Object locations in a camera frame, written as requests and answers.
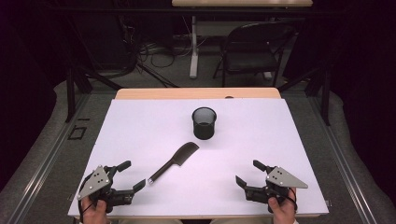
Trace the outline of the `wooden desk with white legs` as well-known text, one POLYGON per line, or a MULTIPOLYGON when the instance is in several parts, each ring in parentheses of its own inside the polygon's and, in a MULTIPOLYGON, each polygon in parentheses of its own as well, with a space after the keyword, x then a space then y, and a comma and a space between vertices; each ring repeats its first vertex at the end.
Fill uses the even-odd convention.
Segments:
MULTIPOLYGON (((181 9, 300 9, 310 8, 313 0, 172 0, 173 7, 181 9)), ((191 69, 190 78, 198 76, 199 50, 198 36, 226 36, 241 21, 201 21, 196 16, 191 17, 191 69)))

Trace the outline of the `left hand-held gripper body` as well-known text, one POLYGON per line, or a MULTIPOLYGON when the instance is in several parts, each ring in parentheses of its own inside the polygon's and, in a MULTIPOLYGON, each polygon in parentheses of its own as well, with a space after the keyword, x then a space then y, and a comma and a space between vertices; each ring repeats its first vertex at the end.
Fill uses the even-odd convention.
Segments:
POLYGON ((94 204, 98 200, 106 202, 106 212, 111 213, 115 206, 129 205, 134 197, 133 189, 116 190, 112 188, 117 166, 99 165, 82 182, 78 200, 88 197, 94 204))

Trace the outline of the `person's right hand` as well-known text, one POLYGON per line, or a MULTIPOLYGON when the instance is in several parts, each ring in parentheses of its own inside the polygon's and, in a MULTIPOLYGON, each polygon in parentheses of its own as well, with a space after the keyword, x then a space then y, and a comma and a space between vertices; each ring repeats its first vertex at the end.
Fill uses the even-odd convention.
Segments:
POLYGON ((295 224, 296 222, 296 188, 289 189, 289 197, 283 203, 278 203, 275 197, 268 200, 273 211, 273 224, 295 224))

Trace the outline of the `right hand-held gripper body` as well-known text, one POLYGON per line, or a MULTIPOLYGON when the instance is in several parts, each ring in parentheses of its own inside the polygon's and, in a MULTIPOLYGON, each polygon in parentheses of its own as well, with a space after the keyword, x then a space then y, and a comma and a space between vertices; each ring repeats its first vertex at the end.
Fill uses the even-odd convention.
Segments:
POLYGON ((289 197, 289 189, 307 189, 308 185, 296 176, 279 166, 267 166, 265 171, 265 186, 251 187, 247 184, 244 189, 248 201, 256 203, 268 203, 275 197, 278 203, 283 203, 289 197))

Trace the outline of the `black handled comb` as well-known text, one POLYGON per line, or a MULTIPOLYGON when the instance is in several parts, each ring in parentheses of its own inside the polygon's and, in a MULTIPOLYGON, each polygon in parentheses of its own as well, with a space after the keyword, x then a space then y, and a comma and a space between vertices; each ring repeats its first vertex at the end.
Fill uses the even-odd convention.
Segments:
POLYGON ((163 175, 172 165, 181 166, 195 151, 200 147, 193 142, 188 142, 181 146, 171 159, 166 162, 158 171, 156 171, 149 179, 150 184, 154 183, 161 175, 163 175))

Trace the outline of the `metal floor rail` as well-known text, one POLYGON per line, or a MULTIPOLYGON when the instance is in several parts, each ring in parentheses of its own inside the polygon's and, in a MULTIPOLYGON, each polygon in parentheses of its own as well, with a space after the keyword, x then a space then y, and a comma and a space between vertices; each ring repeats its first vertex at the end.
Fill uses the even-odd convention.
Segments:
POLYGON ((334 135, 332 127, 328 126, 321 116, 318 99, 308 97, 308 102, 314 110, 314 114, 317 117, 321 129, 323 132, 325 132, 325 135, 330 142, 333 159, 337 165, 341 177, 343 178, 349 196, 361 218, 362 224, 377 224, 374 213, 370 208, 366 197, 363 195, 361 186, 359 185, 356 177, 352 173, 349 164, 347 163, 347 159, 338 140, 336 139, 336 136, 334 135))
POLYGON ((68 215, 92 151, 94 118, 90 95, 78 100, 77 113, 65 123, 57 106, 52 118, 0 193, 0 224, 77 224, 68 215))

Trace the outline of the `black folding chair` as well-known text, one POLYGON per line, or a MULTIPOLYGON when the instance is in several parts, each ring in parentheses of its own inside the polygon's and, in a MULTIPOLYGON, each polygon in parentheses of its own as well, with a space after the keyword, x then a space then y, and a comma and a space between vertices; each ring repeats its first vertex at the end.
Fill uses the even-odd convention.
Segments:
POLYGON ((220 47, 220 59, 213 78, 226 75, 271 73, 275 86, 286 45, 296 34, 287 22, 253 22, 233 29, 220 47))

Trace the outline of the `black mesh cup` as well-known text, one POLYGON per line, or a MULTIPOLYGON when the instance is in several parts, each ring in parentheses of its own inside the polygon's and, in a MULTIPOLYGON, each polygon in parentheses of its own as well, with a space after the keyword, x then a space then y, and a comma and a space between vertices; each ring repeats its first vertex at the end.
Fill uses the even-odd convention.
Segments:
POLYGON ((210 139, 215 133, 216 112, 210 107, 199 107, 191 115, 193 133, 201 140, 210 139))

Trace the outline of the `person's left hand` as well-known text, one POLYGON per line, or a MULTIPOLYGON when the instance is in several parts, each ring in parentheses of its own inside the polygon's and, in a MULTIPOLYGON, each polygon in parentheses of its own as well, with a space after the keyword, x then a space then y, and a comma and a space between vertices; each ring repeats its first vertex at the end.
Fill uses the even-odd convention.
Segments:
POLYGON ((94 204, 88 197, 81 200, 83 224, 110 224, 106 215, 106 202, 98 200, 94 204))

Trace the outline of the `black metal stand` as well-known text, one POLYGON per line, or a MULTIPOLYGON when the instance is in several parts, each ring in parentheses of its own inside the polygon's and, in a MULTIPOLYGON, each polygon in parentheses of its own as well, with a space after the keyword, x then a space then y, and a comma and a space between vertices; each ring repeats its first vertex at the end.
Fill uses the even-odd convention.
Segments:
POLYGON ((297 78, 288 81, 286 84, 277 87, 279 92, 286 91, 291 87, 301 83, 307 79, 308 84, 304 88, 304 94, 307 97, 316 97, 320 92, 320 116, 327 126, 330 126, 329 121, 329 102, 330 102, 330 90, 331 90, 331 73, 330 69, 319 66, 314 67, 307 73, 304 73, 297 78))
POLYGON ((96 71, 84 65, 73 65, 66 70, 66 91, 67 91, 67 117, 66 122, 69 122, 77 112, 75 87, 83 94, 92 92, 92 84, 89 78, 92 77, 101 83, 107 85, 113 90, 120 90, 121 85, 109 80, 100 75, 96 71))

